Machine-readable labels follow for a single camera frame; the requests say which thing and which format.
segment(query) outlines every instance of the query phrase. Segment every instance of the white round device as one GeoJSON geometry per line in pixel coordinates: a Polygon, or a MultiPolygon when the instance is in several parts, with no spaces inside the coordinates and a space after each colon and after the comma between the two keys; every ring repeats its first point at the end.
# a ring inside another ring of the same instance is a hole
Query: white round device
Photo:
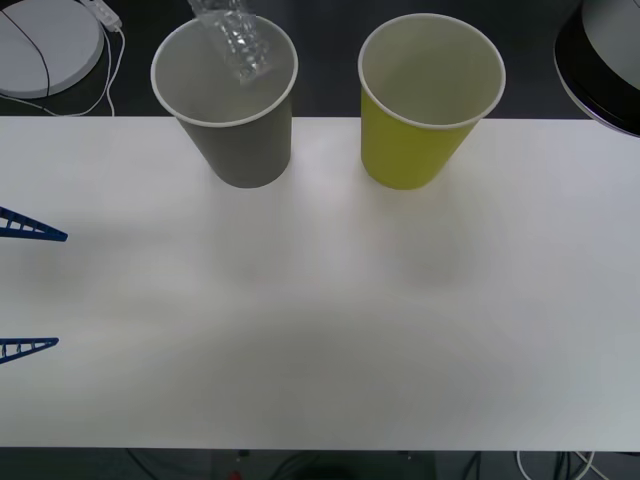
{"type": "MultiPolygon", "coordinates": [[[[38,46],[49,69],[49,95],[84,78],[102,54],[98,20],[73,0],[23,0],[4,10],[38,46]]],[[[47,94],[47,75],[31,42],[0,14],[0,93],[15,98],[47,94]]]]}

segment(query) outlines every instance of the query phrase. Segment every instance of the clear plastic bottle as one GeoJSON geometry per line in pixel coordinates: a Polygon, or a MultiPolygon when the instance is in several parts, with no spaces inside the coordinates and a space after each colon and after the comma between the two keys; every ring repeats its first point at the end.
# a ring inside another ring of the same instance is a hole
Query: clear plastic bottle
{"type": "Polygon", "coordinates": [[[241,83],[250,83],[269,70],[269,45],[245,0],[189,0],[189,4],[241,83]]]}

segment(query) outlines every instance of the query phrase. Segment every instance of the white table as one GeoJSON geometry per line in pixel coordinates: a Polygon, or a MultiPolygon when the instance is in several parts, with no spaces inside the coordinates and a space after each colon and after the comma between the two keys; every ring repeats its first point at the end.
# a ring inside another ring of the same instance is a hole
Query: white table
{"type": "Polygon", "coordinates": [[[168,118],[0,119],[0,446],[640,450],[640,140],[483,121],[415,192],[359,121],[224,185],[168,118]]]}

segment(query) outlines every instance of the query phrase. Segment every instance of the dark floor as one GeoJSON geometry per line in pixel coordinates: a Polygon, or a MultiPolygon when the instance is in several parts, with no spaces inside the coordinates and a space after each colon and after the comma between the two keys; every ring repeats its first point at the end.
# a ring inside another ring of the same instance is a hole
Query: dark floor
{"type": "MultiPolygon", "coordinates": [[[[277,467],[294,452],[251,452],[238,460],[232,451],[134,450],[135,458],[148,470],[138,466],[123,449],[0,449],[0,478],[11,480],[227,480],[233,471],[242,480],[271,480],[277,467]]],[[[465,466],[472,457],[468,452],[414,453],[307,453],[298,458],[300,465],[313,462],[313,468],[331,468],[335,475],[320,479],[353,480],[427,480],[432,479],[432,459],[438,480],[464,480],[465,466]]],[[[524,453],[523,464],[533,480],[552,480],[556,454],[524,453]]],[[[573,470],[580,465],[573,455],[573,470]]],[[[616,453],[599,453],[594,465],[611,480],[640,478],[640,457],[616,453]]],[[[283,476],[285,479],[316,478],[283,476]]],[[[472,470],[467,477],[476,479],[472,470]]],[[[487,480],[522,478],[512,452],[482,454],[480,477],[487,480]]],[[[589,473],[584,480],[598,478],[589,473]]]]}
{"type": "MultiPolygon", "coordinates": [[[[0,8],[16,0],[0,0],[0,8]]],[[[507,89],[495,118],[584,118],[564,92],[553,62],[561,26],[579,0],[248,0],[252,9],[280,25],[300,57],[293,92],[295,116],[360,116],[357,58],[367,36],[400,15],[450,15],[482,30],[498,47],[507,68],[507,89]]],[[[193,18],[187,0],[107,0],[122,18],[127,48],[112,88],[117,115],[166,115],[151,89],[150,67],[160,43],[193,18]]],[[[110,34],[115,52],[120,38],[110,34]]],[[[47,107],[82,112],[100,96],[106,52],[89,75],[47,107]]],[[[91,115],[108,115],[106,100],[91,115]]],[[[0,99],[0,115],[41,115],[0,99]]]]}

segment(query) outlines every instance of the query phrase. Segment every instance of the paper cup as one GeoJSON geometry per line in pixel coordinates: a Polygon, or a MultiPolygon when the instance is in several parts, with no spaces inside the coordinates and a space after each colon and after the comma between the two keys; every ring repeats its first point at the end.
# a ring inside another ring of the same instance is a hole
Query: paper cup
{"type": "Polygon", "coordinates": [[[216,174],[241,188],[278,178],[291,158],[290,94],[298,56],[289,36],[258,17],[272,68],[242,85],[198,20],[169,35],[151,66],[153,91],[216,174]]]}
{"type": "Polygon", "coordinates": [[[506,72],[479,30],[435,14],[396,18],[367,39],[362,161],[375,180],[409,190],[431,181],[498,104],[506,72]]]}

